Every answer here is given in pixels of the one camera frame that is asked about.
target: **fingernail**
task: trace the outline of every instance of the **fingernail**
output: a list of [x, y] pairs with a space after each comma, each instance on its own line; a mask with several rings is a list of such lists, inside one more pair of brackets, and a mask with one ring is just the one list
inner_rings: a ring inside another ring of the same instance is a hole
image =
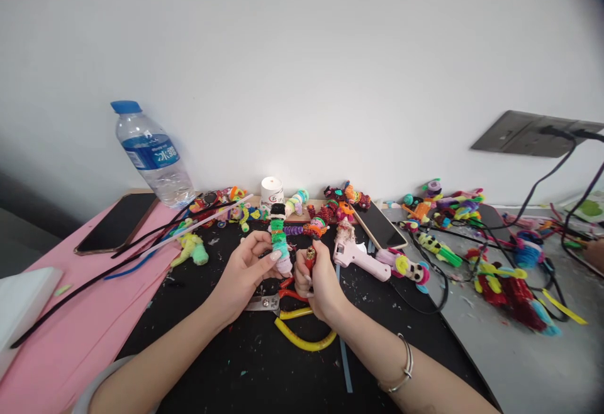
[[272, 261], [279, 260], [279, 258], [281, 258], [281, 251], [280, 250], [275, 250], [271, 255], [269, 255], [269, 258]]

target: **pink glue gun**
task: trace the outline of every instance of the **pink glue gun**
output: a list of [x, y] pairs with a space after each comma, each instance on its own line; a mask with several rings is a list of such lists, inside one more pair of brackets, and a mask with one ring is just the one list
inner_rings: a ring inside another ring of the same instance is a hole
[[338, 223], [333, 261], [343, 267], [348, 267], [350, 263], [354, 263], [381, 282], [386, 282], [391, 275], [389, 265], [380, 263], [357, 247], [354, 238], [354, 227], [346, 218]]

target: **yellow pliers handle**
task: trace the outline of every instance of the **yellow pliers handle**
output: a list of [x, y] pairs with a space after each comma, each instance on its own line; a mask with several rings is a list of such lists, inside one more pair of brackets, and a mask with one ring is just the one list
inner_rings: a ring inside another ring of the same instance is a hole
[[307, 342], [299, 338], [295, 333], [292, 332], [290, 328], [286, 326], [283, 320], [290, 320], [292, 318], [298, 318], [299, 316], [310, 315], [313, 313], [313, 310], [310, 307], [304, 307], [302, 309], [294, 310], [291, 312], [282, 311], [279, 314], [279, 317], [275, 320], [275, 325], [287, 339], [292, 342], [295, 346], [304, 351], [321, 351], [322, 349], [327, 348], [332, 344], [333, 340], [336, 337], [335, 331], [331, 331], [327, 337], [319, 342]]

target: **white foam block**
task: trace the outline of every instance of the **white foam block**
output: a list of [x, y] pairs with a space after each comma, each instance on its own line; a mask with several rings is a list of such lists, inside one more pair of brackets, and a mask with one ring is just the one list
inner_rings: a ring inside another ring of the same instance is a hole
[[36, 322], [62, 276], [46, 267], [0, 279], [0, 379], [19, 352], [11, 345]]

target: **black table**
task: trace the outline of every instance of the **black table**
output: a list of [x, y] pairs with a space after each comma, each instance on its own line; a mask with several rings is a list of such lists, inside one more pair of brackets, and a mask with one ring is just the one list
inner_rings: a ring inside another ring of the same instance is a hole
[[[263, 223], [250, 225], [256, 230], [267, 228]], [[332, 225], [323, 237], [332, 252], [335, 228]], [[139, 353], [194, 311], [218, 282], [243, 233], [238, 225], [229, 224], [224, 229], [214, 226], [202, 230], [200, 235], [210, 262], [200, 267], [189, 260], [172, 271], [170, 277], [176, 283], [170, 279], [164, 281], [118, 358]], [[358, 243], [368, 243], [361, 227], [356, 227], [356, 235]], [[209, 246], [213, 238], [220, 241]], [[288, 242], [299, 249], [311, 244], [310, 238], [304, 236], [290, 237]], [[440, 314], [427, 316], [415, 312], [392, 287], [355, 265], [341, 271], [344, 293], [356, 307], [392, 332], [401, 332], [415, 347], [493, 403], [488, 387]], [[423, 310], [434, 308], [429, 296], [419, 292], [412, 282], [405, 279], [395, 282], [414, 306]], [[274, 294], [278, 289], [279, 281], [270, 279], [263, 282], [259, 291]], [[291, 298], [284, 298], [281, 304], [284, 310], [304, 306]], [[243, 413], [255, 410], [256, 406], [266, 410], [283, 407], [288, 414], [336, 409], [339, 412], [398, 411], [350, 349], [347, 353], [354, 393], [347, 394], [339, 337], [323, 351], [305, 352], [281, 334], [274, 320], [271, 312], [243, 312], [193, 362], [164, 398], [159, 413]], [[313, 315], [289, 320], [286, 324], [309, 341], [324, 338], [330, 330]]]

